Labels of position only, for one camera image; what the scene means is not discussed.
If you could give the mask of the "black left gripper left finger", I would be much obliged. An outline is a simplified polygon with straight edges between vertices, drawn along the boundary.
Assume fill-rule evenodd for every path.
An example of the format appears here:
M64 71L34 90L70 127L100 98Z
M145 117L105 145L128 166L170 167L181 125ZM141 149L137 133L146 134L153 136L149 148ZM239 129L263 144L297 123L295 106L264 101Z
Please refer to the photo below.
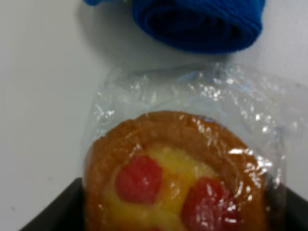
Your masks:
M82 179L76 178L23 231L83 231Z

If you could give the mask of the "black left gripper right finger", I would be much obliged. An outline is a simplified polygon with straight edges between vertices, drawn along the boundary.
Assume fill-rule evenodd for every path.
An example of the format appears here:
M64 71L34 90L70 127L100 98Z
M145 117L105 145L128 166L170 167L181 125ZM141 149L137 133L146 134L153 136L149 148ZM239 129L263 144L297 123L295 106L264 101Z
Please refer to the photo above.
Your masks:
M308 202L267 175L267 210L270 231L306 231Z

